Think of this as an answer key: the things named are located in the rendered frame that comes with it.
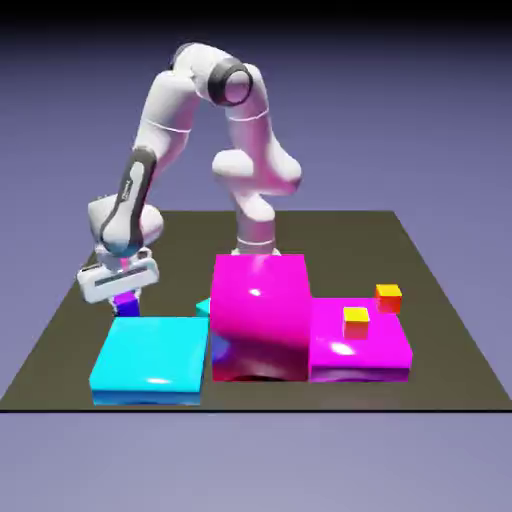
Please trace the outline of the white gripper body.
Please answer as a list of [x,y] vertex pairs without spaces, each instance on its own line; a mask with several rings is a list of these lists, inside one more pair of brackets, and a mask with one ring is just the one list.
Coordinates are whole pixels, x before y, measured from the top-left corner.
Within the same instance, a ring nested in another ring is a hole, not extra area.
[[97,303],[112,297],[156,284],[159,269],[153,258],[145,257],[131,262],[127,268],[111,270],[106,265],[94,264],[77,273],[83,298]]

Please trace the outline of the small purple cube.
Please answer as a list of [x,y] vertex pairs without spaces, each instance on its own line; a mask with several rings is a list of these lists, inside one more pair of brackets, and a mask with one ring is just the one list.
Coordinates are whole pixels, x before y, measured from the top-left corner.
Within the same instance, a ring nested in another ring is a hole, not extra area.
[[139,299],[133,291],[115,297],[118,300],[119,317],[138,317],[140,315]]

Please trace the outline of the small orange cube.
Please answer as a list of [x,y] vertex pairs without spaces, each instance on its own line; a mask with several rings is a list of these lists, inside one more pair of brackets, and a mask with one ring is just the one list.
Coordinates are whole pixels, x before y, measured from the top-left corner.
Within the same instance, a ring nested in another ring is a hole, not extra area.
[[376,308],[380,313],[399,314],[402,297],[397,284],[377,284],[375,287]]
[[365,307],[343,308],[343,336],[348,340],[366,339],[370,317]]

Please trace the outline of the large cyan box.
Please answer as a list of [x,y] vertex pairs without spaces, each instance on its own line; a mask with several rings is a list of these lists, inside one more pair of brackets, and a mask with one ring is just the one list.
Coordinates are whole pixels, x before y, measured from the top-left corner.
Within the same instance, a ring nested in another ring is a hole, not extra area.
[[117,317],[89,387],[96,406],[197,405],[209,334],[206,317]]

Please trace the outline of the large pink box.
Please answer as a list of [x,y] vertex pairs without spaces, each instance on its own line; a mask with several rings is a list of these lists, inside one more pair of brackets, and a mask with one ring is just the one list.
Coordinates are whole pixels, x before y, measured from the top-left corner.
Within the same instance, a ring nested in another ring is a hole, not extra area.
[[210,291],[213,379],[307,380],[311,310],[302,254],[217,255]]

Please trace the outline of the large magenta box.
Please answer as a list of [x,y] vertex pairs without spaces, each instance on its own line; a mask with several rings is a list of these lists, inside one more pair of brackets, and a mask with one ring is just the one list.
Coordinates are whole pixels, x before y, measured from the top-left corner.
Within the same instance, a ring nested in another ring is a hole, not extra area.
[[[344,336],[344,310],[369,315],[363,339]],[[406,382],[413,352],[394,313],[381,313],[374,298],[315,298],[312,302],[309,380],[312,382]]]

